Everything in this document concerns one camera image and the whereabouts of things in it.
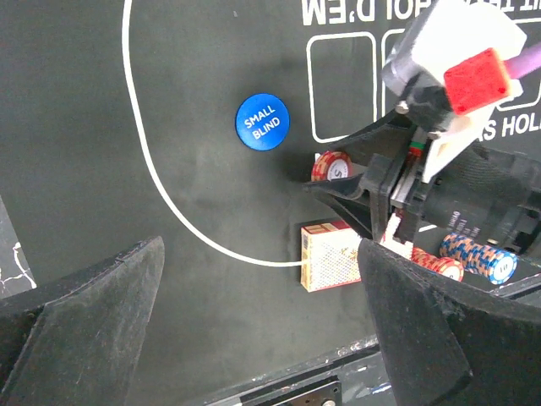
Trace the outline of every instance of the poker chip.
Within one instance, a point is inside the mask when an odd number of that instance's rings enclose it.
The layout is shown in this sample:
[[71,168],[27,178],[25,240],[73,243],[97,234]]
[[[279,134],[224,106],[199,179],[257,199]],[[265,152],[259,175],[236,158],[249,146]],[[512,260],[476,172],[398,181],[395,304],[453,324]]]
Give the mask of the poker chip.
[[444,238],[440,255],[460,261],[466,272],[486,277],[494,285],[507,282],[513,276],[518,263],[516,255],[511,252],[477,244],[456,233]]
[[464,278],[464,267],[460,261],[453,258],[438,258],[415,247],[412,252],[412,261],[432,272],[439,273],[444,277],[454,279],[458,282]]
[[312,168],[312,182],[347,178],[352,173],[352,160],[341,151],[327,151]]

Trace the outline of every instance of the screw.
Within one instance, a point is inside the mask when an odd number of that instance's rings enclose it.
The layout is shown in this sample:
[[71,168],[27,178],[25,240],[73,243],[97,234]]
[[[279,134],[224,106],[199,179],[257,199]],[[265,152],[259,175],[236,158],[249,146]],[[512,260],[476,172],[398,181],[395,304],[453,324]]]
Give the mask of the screw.
[[407,114],[409,112],[409,107],[407,106],[407,103],[402,100],[396,104],[395,111],[398,114]]

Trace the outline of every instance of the white rectangle outline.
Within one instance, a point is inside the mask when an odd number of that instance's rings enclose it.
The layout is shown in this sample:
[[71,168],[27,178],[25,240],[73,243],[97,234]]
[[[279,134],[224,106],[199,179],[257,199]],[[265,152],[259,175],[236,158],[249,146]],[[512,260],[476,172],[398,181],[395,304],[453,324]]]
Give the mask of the white rectangle outline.
[[[539,23],[541,22],[541,17],[536,17],[532,19],[514,19],[513,21],[516,24]],[[388,30],[381,38],[381,66],[382,67],[385,65],[385,60],[387,59],[387,56],[386,56],[387,39],[389,38],[389,36],[393,34],[401,34],[402,32],[404,32],[403,28],[395,28],[392,30]],[[535,101],[531,101],[529,103],[523,103],[523,104],[516,104],[515,106],[506,106],[506,107],[496,106],[496,108],[500,112],[509,112],[512,110],[518,110],[519,108],[536,106],[540,101],[541,101],[541,81],[539,82],[538,98]],[[383,81],[381,81],[381,114],[385,115],[385,82]]]
[[374,108],[374,121],[378,119],[378,61],[376,55],[376,42],[375,37],[371,32],[368,31],[359,31],[359,32],[345,32],[340,34],[324,34],[319,36],[313,36],[309,39],[306,44],[306,61],[308,65],[308,87],[309,87],[309,97],[310,97],[310,120],[312,122],[312,136],[316,142],[320,144],[325,144],[328,142],[338,141],[342,138],[348,137],[350,134],[339,135],[337,137],[321,139],[318,137],[315,131],[315,108],[314,108],[314,83],[312,79],[312,45],[316,41],[321,40],[334,40],[338,38],[357,38],[357,37],[366,37],[369,38],[372,42],[372,69],[373,69],[373,81],[374,81],[374,95],[373,95],[373,108]]

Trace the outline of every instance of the blue button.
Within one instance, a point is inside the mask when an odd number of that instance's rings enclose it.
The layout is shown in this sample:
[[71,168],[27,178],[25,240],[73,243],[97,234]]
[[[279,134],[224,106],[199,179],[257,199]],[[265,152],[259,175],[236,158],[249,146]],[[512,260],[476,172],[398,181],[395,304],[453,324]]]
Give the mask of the blue button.
[[289,131],[289,111],[276,96],[253,95],[238,108],[237,134],[241,141],[257,151],[276,148]]

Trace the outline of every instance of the red block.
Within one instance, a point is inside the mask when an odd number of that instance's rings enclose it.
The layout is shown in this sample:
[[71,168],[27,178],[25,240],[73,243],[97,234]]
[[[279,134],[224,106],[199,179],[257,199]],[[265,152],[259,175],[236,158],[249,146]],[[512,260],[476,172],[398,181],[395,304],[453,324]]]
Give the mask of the red block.
[[494,48],[447,70],[444,79],[451,107],[459,116],[511,94],[511,78]]

